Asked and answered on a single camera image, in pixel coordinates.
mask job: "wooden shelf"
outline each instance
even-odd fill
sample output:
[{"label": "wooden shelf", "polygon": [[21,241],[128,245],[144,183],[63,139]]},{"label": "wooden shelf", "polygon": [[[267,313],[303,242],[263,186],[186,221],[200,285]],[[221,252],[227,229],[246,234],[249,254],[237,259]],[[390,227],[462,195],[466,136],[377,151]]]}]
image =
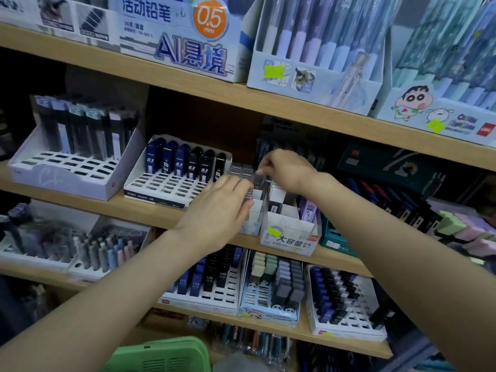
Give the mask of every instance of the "wooden shelf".
[{"label": "wooden shelf", "polygon": [[[0,261],[0,273],[17,278],[29,279],[35,282],[47,285],[63,287],[66,289],[82,291],[89,287],[91,283],[75,281],[66,273],[42,269],[39,267],[20,265]],[[324,335],[313,335],[308,323],[308,317],[305,311],[305,303],[302,303],[300,320],[296,327],[292,328],[285,325],[279,325],[274,322],[252,319],[251,317],[237,317],[220,313],[194,311],[187,308],[159,304],[153,307],[166,309],[171,312],[184,313],[191,316],[198,316],[212,321],[225,322],[232,325],[243,326],[249,329],[271,332],[293,339],[318,343],[326,346],[336,347],[338,349],[354,351],[362,354],[376,356],[388,359],[392,357],[392,351],[386,341],[373,342],[363,341],[353,338],[329,337]]]},{"label": "wooden shelf", "polygon": [[0,23],[0,46],[496,171],[496,149]]},{"label": "wooden shelf", "polygon": [[[52,202],[58,205],[69,206],[75,209],[85,210],[91,213],[108,215],[114,218],[141,223],[144,225],[170,229],[176,225],[183,216],[184,211],[172,207],[151,204],[132,200],[124,197],[122,190],[108,201],[100,201],[87,197],[74,196],[49,189],[30,187],[13,182],[10,179],[7,162],[0,162],[0,189],[8,192],[22,194],[37,200]],[[258,250],[263,253],[271,253],[278,256],[293,258],[296,260],[322,265],[339,270],[371,277],[369,270],[356,257],[329,250],[318,245],[311,256],[300,256],[287,253],[274,248],[260,245],[260,238],[255,236],[237,234],[231,244],[244,248]]]}]

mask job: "hand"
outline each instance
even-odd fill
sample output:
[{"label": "hand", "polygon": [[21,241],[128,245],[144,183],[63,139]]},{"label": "hand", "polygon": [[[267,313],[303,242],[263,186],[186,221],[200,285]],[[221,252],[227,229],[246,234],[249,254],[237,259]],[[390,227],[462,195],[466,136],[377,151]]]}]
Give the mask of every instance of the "hand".
[{"label": "hand", "polygon": [[243,203],[253,184],[238,176],[222,175],[208,184],[190,203],[175,230],[201,256],[213,253],[238,233],[248,216],[253,200]]},{"label": "hand", "polygon": [[318,174],[303,157],[293,151],[276,149],[268,153],[258,166],[257,175],[268,175],[284,190],[303,194],[305,183]]}]

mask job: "green plastic basket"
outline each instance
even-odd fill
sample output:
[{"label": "green plastic basket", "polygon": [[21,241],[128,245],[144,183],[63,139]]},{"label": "green plastic basket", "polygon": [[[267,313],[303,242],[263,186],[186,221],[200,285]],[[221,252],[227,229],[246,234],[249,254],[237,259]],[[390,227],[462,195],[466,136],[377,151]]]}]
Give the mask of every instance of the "green plastic basket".
[{"label": "green plastic basket", "polygon": [[211,372],[205,344],[179,337],[115,350],[101,372]]}]

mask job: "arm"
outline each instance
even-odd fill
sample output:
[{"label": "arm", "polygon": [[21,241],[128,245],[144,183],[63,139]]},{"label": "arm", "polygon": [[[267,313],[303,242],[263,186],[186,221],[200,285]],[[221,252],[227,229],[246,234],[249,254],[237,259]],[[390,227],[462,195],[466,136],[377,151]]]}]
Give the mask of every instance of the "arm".
[{"label": "arm", "polygon": [[99,370],[172,282],[237,233],[250,188],[227,175],[209,184],[174,230],[1,347],[2,370]]},{"label": "arm", "polygon": [[275,150],[258,174],[315,203],[403,312],[458,371],[496,363],[496,278],[457,252],[318,173],[293,152]]}]

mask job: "red logo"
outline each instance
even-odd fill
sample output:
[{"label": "red logo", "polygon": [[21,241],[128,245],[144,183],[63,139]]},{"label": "red logo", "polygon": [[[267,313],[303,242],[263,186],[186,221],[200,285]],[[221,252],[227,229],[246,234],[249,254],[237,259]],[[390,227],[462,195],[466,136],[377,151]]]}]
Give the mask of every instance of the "red logo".
[{"label": "red logo", "polygon": [[483,136],[483,137],[487,137],[489,135],[489,133],[491,133],[494,129],[496,125],[494,124],[489,124],[488,122],[485,123],[482,128],[479,129],[479,131],[477,132],[477,135],[478,136]]}]

